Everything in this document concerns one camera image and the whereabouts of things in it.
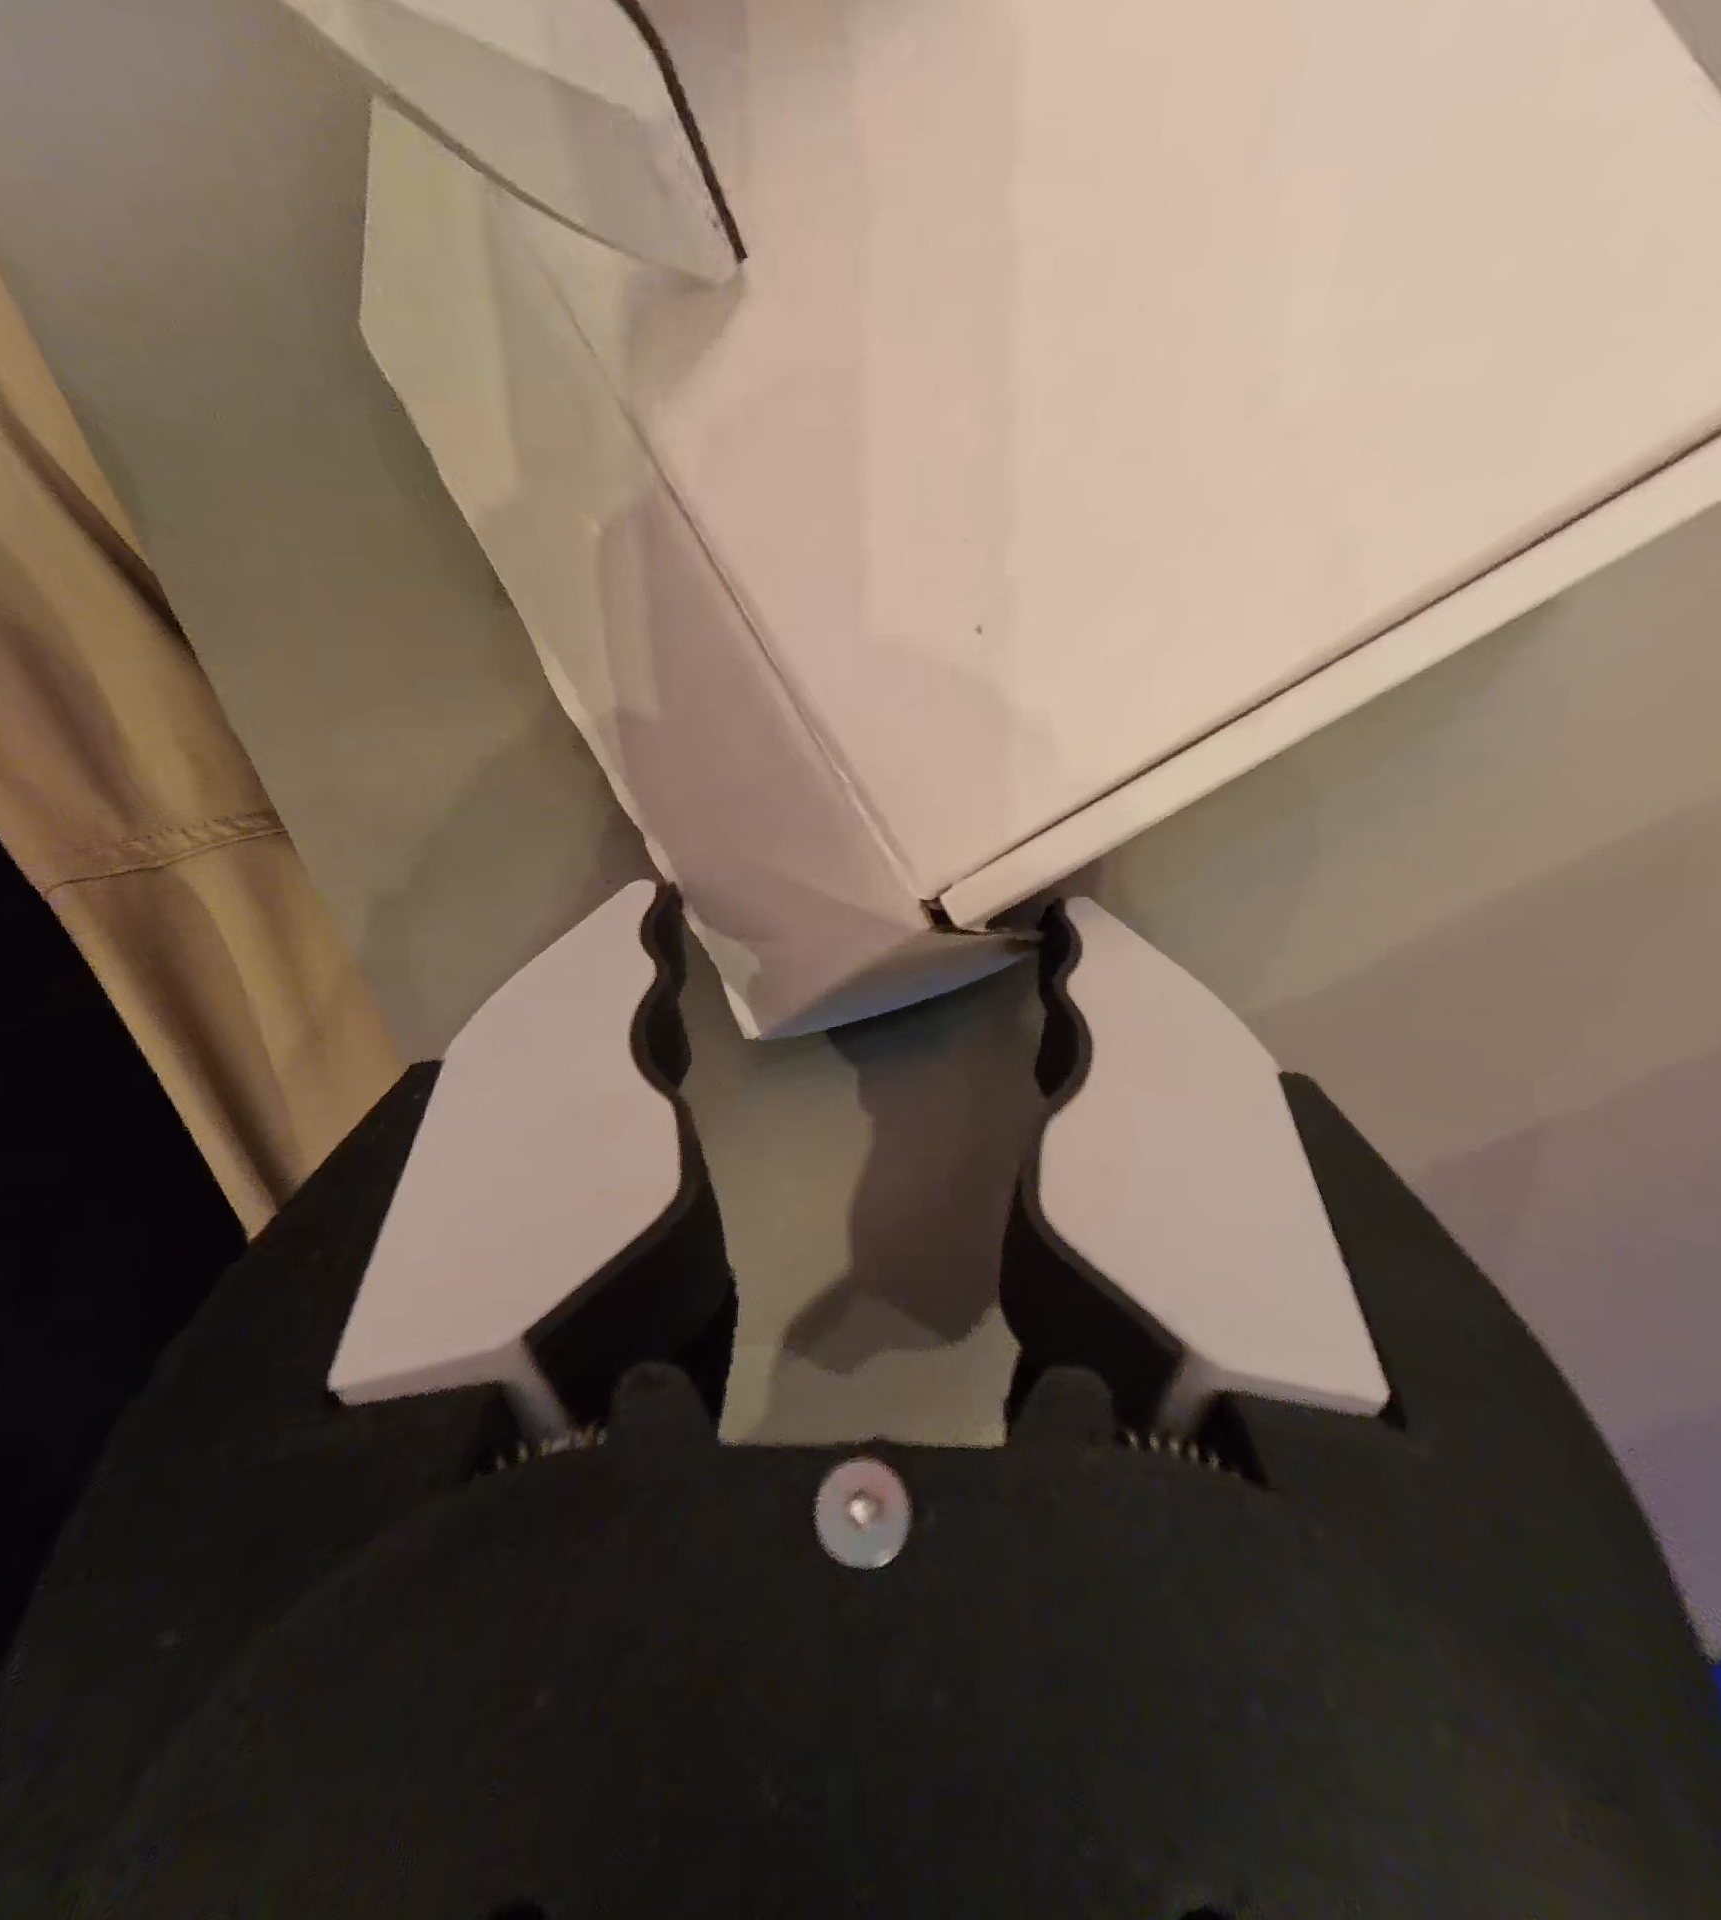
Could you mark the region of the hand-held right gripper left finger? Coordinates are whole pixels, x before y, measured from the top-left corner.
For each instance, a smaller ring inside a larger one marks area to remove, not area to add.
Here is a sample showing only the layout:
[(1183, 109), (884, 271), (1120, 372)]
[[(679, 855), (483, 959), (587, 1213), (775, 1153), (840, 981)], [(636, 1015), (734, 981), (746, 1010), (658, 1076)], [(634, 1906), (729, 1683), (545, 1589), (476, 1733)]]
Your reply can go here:
[(658, 1365), (718, 1434), (738, 1280), (682, 987), (679, 890), (634, 879), (460, 1026), (327, 1365), (340, 1404), (485, 1386), (521, 1435), (563, 1438)]

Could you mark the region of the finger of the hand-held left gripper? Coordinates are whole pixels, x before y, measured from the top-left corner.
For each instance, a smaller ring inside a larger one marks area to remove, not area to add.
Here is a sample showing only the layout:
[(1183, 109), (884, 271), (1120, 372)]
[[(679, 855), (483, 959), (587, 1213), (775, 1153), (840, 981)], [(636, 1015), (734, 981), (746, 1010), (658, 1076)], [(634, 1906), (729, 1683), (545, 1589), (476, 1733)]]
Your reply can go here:
[(643, 3), (289, 3), (397, 112), (611, 252), (729, 281), (746, 246)]

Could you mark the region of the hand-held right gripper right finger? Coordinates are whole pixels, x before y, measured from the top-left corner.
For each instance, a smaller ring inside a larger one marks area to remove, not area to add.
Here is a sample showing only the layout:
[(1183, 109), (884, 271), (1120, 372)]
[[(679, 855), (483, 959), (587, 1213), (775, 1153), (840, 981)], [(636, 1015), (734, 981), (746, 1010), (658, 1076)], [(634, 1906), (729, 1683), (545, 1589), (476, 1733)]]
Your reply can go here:
[(1094, 900), (1038, 925), (1042, 1119), (1002, 1233), (1005, 1416), (1093, 1371), (1136, 1438), (1225, 1393), (1373, 1420), (1394, 1392), (1284, 1079), (1201, 981)]

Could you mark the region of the white cardboard box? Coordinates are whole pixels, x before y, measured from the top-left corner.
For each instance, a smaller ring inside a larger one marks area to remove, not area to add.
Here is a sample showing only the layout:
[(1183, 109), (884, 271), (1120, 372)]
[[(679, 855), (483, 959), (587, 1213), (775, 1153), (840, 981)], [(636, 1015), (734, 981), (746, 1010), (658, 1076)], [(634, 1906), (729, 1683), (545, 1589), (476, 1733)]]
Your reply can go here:
[(359, 324), (739, 1029), (992, 922), (1721, 496), (1651, 3), (646, 3), (746, 259), (384, 98)]

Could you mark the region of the person's black clothing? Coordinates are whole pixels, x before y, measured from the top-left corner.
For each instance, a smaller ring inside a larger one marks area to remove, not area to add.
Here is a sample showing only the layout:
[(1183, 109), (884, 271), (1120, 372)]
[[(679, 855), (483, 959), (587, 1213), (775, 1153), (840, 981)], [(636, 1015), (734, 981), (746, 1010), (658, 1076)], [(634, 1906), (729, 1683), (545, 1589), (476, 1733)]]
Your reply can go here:
[(243, 1227), (0, 844), (0, 1656), (105, 1434)]

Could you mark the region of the person's beige trousers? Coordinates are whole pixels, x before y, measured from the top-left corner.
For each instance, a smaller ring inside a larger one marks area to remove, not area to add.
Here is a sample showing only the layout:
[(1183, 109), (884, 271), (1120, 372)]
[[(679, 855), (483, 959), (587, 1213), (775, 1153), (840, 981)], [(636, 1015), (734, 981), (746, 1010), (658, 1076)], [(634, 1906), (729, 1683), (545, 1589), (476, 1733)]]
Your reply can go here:
[(3, 274), (0, 841), (259, 1233), (402, 1056)]

